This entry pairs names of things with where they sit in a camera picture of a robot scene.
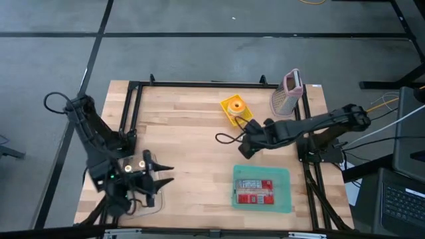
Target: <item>white cable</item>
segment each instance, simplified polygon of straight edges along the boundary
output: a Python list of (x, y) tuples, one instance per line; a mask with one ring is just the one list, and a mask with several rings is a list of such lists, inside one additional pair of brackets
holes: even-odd
[(380, 99), (382, 99), (383, 100), (383, 98), (385, 97), (385, 96), (390, 96), (389, 94), (399, 94), (398, 92), (387, 92), (387, 93), (385, 93), (385, 94), (383, 94), (381, 97), (379, 97), (379, 98), (377, 98), (374, 102), (371, 102), (371, 104), (375, 104), (377, 101), (379, 101)]
[(385, 127), (383, 127), (383, 128), (380, 128), (380, 129), (378, 129), (378, 130), (376, 130), (376, 131), (374, 131), (374, 132), (372, 132), (372, 133), (366, 134), (365, 136), (360, 137), (360, 138), (358, 138), (358, 139), (354, 140), (353, 142), (351, 142), (351, 143), (347, 144), (347, 145), (346, 145), (346, 146), (344, 146), (344, 147), (345, 147), (345, 148), (347, 148), (348, 146), (350, 146), (350, 145), (354, 144), (355, 142), (358, 142), (358, 141), (360, 141), (360, 140), (362, 140), (362, 139), (364, 139), (364, 138), (366, 138), (366, 137), (369, 137), (369, 136), (374, 135), (374, 134), (376, 134), (376, 133), (378, 133), (378, 132), (381, 132), (382, 130), (384, 130), (384, 129), (386, 129), (386, 128), (390, 127), (390, 126), (392, 126), (392, 125), (394, 125), (394, 124), (396, 124), (396, 123), (398, 123), (398, 122), (401, 122), (402, 120), (406, 119), (407, 117), (411, 116), (412, 114), (415, 114), (416, 112), (420, 111), (420, 110), (421, 110), (421, 109), (423, 109), (423, 108), (425, 108), (425, 105), (420, 106), (420, 107), (419, 107), (419, 108), (417, 108), (416, 110), (414, 110), (414, 111), (410, 112), (409, 114), (406, 114), (405, 116), (401, 117), (400, 119), (398, 119), (398, 120), (396, 120), (396, 121), (394, 121), (394, 122), (390, 123), (389, 125), (387, 125), (387, 126), (385, 126)]
[(384, 104), (385, 104), (385, 106), (389, 109), (389, 110), (392, 110), (392, 108), (387, 104), (387, 102), (385, 101), (385, 97), (389, 97), (389, 96), (394, 96), (395, 98), (398, 98), (398, 96), (395, 96), (395, 95), (383, 95), (382, 96), (382, 100), (383, 100), (383, 102), (384, 102)]

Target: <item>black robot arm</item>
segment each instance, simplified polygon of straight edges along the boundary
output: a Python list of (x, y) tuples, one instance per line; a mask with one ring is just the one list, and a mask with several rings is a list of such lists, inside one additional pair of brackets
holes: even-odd
[(341, 109), (303, 120), (266, 119), (264, 127), (252, 119), (244, 127), (245, 136), (239, 151), (251, 158), (261, 149), (277, 149), (295, 142), (305, 133), (326, 129), (307, 138), (310, 149), (322, 149), (348, 131), (364, 131), (371, 124), (367, 112), (361, 106), (349, 104)]
[[(63, 112), (56, 112), (46, 106), (46, 99), (52, 94), (59, 94), (66, 98), (67, 103)], [(157, 164), (152, 159), (151, 152), (144, 150), (143, 168), (134, 172), (123, 171), (123, 165), (118, 160), (135, 154), (136, 129), (128, 133), (110, 129), (96, 113), (93, 98), (87, 95), (69, 100), (64, 94), (53, 92), (46, 96), (44, 105), (52, 112), (66, 114), (69, 122), (75, 125), (75, 130), (87, 152), (86, 164), (89, 175), (96, 189), (106, 193), (82, 224), (92, 224), (104, 209), (107, 209), (112, 216), (129, 214), (131, 201), (134, 203), (139, 201), (135, 198), (135, 192), (145, 195), (146, 205), (144, 206), (155, 206), (155, 194), (173, 179), (155, 181), (153, 174), (156, 171), (173, 168)]]

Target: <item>orange lid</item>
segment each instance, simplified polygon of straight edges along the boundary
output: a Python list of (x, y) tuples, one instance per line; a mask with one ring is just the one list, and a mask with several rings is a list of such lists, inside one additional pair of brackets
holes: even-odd
[(245, 110), (245, 102), (239, 99), (234, 99), (228, 103), (230, 110), (233, 112), (242, 112)]

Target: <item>red package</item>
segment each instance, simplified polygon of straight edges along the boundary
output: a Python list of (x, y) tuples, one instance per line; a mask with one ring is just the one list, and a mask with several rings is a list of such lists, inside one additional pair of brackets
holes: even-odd
[(274, 204), (273, 182), (271, 180), (237, 180), (237, 203)]

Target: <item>teal tray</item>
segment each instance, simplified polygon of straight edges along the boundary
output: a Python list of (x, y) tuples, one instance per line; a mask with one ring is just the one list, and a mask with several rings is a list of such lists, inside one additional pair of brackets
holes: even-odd
[[(238, 204), (236, 181), (240, 179), (272, 180), (274, 204)], [(235, 165), (233, 167), (232, 206), (241, 210), (290, 213), (292, 211), (290, 172), (282, 168)]]

